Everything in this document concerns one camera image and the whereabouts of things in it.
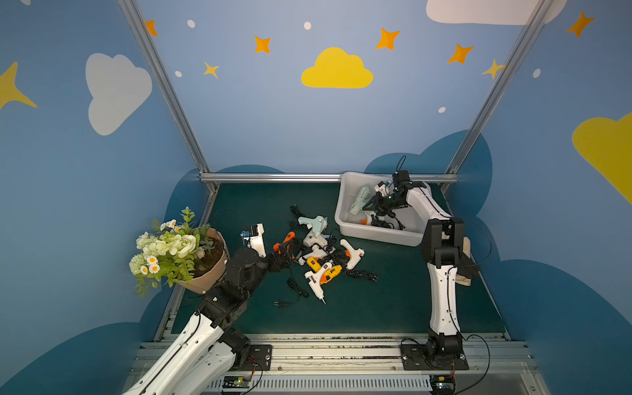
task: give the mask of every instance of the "green leaf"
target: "green leaf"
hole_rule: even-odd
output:
[[[152,221],[152,228],[154,229],[154,231],[159,232],[160,231],[160,221],[158,221],[156,218],[154,218],[154,220]]]

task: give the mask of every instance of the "white plastic bin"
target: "white plastic bin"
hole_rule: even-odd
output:
[[[397,215],[397,219],[405,226],[403,231],[398,229],[397,221],[394,219],[386,217],[386,221],[393,223],[395,229],[379,228],[377,226],[367,226],[360,223],[361,219],[367,218],[364,211],[360,211],[355,216],[349,212],[351,204],[353,204],[358,196],[361,187],[369,184],[373,195],[375,193],[373,190],[375,185],[380,181],[387,182],[391,180],[392,179],[387,176],[374,176],[351,171],[343,174],[335,215],[336,222],[340,226],[340,233],[350,237],[408,246],[418,246],[422,242],[426,221],[424,221],[412,207],[394,211]]]

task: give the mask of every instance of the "soil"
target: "soil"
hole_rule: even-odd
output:
[[[222,241],[214,237],[210,239],[213,241],[213,245],[215,246],[215,248],[213,248],[210,253],[204,255],[204,258],[201,259],[204,269],[202,269],[200,267],[201,265],[198,264],[195,267],[195,271],[193,272],[193,277],[200,277],[208,273],[209,270],[213,269],[213,266],[215,266],[217,261],[219,261],[219,259],[224,254],[224,244],[222,243]]]

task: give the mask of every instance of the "white cloud decal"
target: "white cloud decal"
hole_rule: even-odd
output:
[[[482,23],[485,25],[524,25],[538,0],[428,0],[426,14],[441,23]],[[566,0],[555,0],[545,19],[552,21]]]
[[[107,136],[123,124],[152,93],[152,78],[123,55],[92,54],[85,64],[92,94],[88,118],[94,130]]]

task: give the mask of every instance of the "flower pot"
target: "flower pot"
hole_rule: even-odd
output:
[[[207,237],[213,237],[219,239],[224,246],[224,253],[221,258],[217,261],[215,266],[211,268],[207,273],[200,277],[196,277],[191,281],[178,281],[180,285],[185,287],[186,289],[190,289],[195,293],[203,294],[206,293],[215,283],[219,280],[226,271],[226,262],[229,259],[228,249],[226,248],[226,242],[222,237],[222,234],[215,229],[209,229],[206,234]]]

